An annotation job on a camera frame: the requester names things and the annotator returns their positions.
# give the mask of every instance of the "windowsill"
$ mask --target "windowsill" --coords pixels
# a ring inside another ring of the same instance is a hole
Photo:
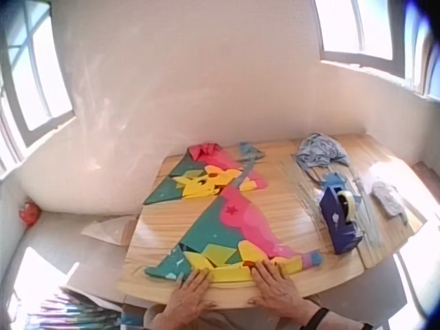
[[[373,69],[372,67],[360,67],[357,64],[346,64],[346,63],[339,63],[339,62],[331,62],[329,60],[321,60],[321,63],[323,64],[328,64],[328,65],[333,65],[336,67],[343,67],[345,69],[350,69],[353,71],[357,71],[357,72],[362,72],[365,74],[370,74],[372,76],[387,80],[390,83],[393,83],[397,86],[403,87],[404,89],[410,91],[411,93],[415,94],[416,96],[418,96],[419,98],[426,100],[428,102],[435,102],[435,103],[439,103],[440,99],[435,98],[434,96],[429,96],[429,95],[422,95],[420,94],[418,91],[415,91],[410,83],[403,79],[403,78],[399,78],[396,76],[393,76],[392,74],[389,74],[388,72],[384,72],[384,71],[380,71],[377,69]]]
[[[42,147],[42,145],[44,145],[49,139],[51,139],[54,135],[56,135],[58,132],[60,132],[61,130],[63,130],[66,126],[68,126],[71,122],[73,122],[76,119],[76,116],[73,116],[72,118],[70,118],[68,121],[64,122],[63,124],[61,124],[60,126],[58,126],[56,129],[53,129],[52,131],[50,131],[49,133],[45,134],[41,139],[35,141],[35,143],[33,143],[29,148],[27,148],[26,150],[23,151],[23,160],[21,162],[19,162],[18,164],[16,164],[16,166],[14,166],[13,168],[11,168],[10,170],[7,170],[5,173],[3,173],[0,176],[0,181],[3,181],[8,175],[10,175],[12,172],[15,171],[16,168],[20,167],[24,162],[26,162],[26,160],[36,151],[38,150],[40,147]]]
[[[366,74],[370,74],[372,76],[376,76],[382,79],[385,79],[395,85],[398,85],[400,87],[406,88],[408,90],[411,90],[412,92],[414,92],[411,88],[409,83],[403,79],[403,78],[399,78],[396,76],[393,76],[392,74],[389,74],[388,72],[385,71],[380,71],[377,69],[373,69],[372,67],[360,67],[358,64],[346,64],[346,63],[339,63],[339,62],[331,62],[329,60],[321,60],[321,63],[324,64],[329,64],[329,65],[334,65],[336,67],[343,67],[345,69],[350,69],[353,71],[357,71],[357,72],[363,72]]]

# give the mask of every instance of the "yellow cat figure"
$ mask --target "yellow cat figure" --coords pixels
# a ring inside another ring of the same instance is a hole
[[[217,195],[221,189],[227,186],[233,179],[241,174],[241,170],[230,168],[222,170],[213,165],[205,166],[207,174],[201,177],[173,177],[172,179],[184,185],[182,193],[183,198],[204,197]],[[252,190],[256,188],[255,181],[250,181],[246,177],[240,185],[241,191]]]

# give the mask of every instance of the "person's right hand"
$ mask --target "person's right hand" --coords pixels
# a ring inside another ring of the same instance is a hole
[[[261,296],[249,299],[251,305],[260,306],[274,312],[281,318],[291,318],[306,325],[319,307],[298,294],[284,265],[278,267],[269,261],[256,263],[252,268],[252,278]]]

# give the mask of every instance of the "black watch strap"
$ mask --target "black watch strap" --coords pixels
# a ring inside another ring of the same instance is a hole
[[[310,321],[305,327],[301,327],[302,330],[316,330],[316,327],[321,323],[322,319],[327,315],[329,310],[327,308],[321,307],[315,315],[313,315]]]

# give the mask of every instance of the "window pane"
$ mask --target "window pane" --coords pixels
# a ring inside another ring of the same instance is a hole
[[[413,80],[415,41],[417,27],[421,20],[420,11],[413,3],[406,6],[405,13],[405,78]]]
[[[20,46],[26,40],[26,24],[23,8],[20,3],[9,5],[1,18],[4,20],[8,45]]]
[[[64,85],[52,36],[52,22],[47,17],[34,34],[36,66],[49,110],[54,117],[72,110]]]
[[[19,53],[19,49],[18,48],[10,48],[9,49],[9,61],[10,61],[10,63],[14,62],[15,56],[17,56],[18,53]]]
[[[429,86],[428,94],[440,100],[440,58],[439,57],[437,57],[437,60],[435,61],[434,64],[434,69],[431,75],[431,83]]]
[[[364,30],[363,53],[393,59],[388,0],[357,0]]]
[[[316,0],[324,50],[359,52],[358,29],[350,0]]]
[[[424,45],[426,37],[429,35],[430,25],[427,18],[423,18],[420,21],[419,30],[417,31],[417,39],[415,43],[415,54],[414,54],[414,85],[418,86],[421,84],[422,69],[424,69]]]
[[[3,127],[1,127],[1,123],[0,123],[0,159],[5,165],[6,170],[11,170],[15,166],[15,159],[11,155],[9,148],[6,145],[6,141],[3,137],[3,134],[4,134],[4,130]]]
[[[32,31],[34,25],[38,23],[41,17],[49,10],[49,8],[50,7],[47,3],[26,1],[27,17],[29,20],[30,31]]]
[[[11,133],[10,139],[14,140],[15,146],[18,148],[17,157],[19,159],[22,159],[23,153],[26,152],[26,146],[25,146],[25,142],[23,141],[23,138],[21,137],[19,128],[15,123],[14,116],[12,115],[11,108],[9,107],[9,102],[5,91],[0,93],[0,99],[1,99],[1,110],[3,111],[3,116],[4,116],[3,119],[5,120],[4,124],[9,128],[9,131]]]
[[[29,58],[29,49],[25,47],[16,66],[12,70],[12,77],[21,111],[29,130],[41,126],[49,120],[36,88],[34,75]]]

